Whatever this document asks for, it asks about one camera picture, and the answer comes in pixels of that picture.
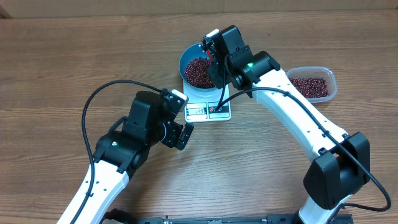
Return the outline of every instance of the wooden tabletop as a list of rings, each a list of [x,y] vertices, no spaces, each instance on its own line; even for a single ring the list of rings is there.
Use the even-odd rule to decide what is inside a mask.
[[[335,73],[336,97],[315,106],[347,132],[366,135],[371,171],[393,202],[385,213],[342,213],[356,223],[397,223],[397,10],[0,20],[0,223],[60,218],[88,168],[80,118],[97,87],[132,79],[182,90],[182,52],[231,24],[254,53],[268,51],[285,71],[325,66]],[[128,114],[139,90],[120,84],[94,98],[86,119],[92,147]],[[181,152],[153,147],[111,208],[170,218],[296,212],[307,198],[303,150],[247,96],[231,109],[231,121],[196,124]],[[349,201],[385,204],[372,183]]]

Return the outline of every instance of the red bean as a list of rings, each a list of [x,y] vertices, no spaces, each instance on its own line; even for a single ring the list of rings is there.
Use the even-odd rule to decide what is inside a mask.
[[[324,78],[290,78],[289,80],[306,98],[319,98],[329,95]]]
[[[207,73],[207,68],[212,64],[210,59],[196,58],[190,61],[184,71],[186,81],[198,88],[213,88],[214,83]]]

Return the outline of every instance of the bowl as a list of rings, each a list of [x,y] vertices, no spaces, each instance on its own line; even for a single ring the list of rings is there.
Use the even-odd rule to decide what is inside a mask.
[[[321,103],[326,102],[337,94],[337,84],[336,78],[333,72],[326,67],[299,67],[290,69],[286,73],[287,78],[324,78],[326,81],[326,86],[328,87],[329,95],[325,97],[318,98],[307,98],[311,103]]]
[[[185,79],[185,69],[187,65],[191,62],[191,60],[196,59],[196,58],[207,58],[210,59],[207,53],[201,48],[201,43],[197,43],[189,47],[187,50],[184,51],[184,53],[181,55],[180,59],[180,75],[182,79],[184,80],[185,84],[187,84],[192,90],[195,91],[200,91],[200,92],[211,92],[217,90],[216,87],[213,88],[198,88],[195,87],[187,82]]]

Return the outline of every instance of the beige wall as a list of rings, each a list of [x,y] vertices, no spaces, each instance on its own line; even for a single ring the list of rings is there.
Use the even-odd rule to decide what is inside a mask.
[[[0,0],[13,18],[395,9],[398,0]]]

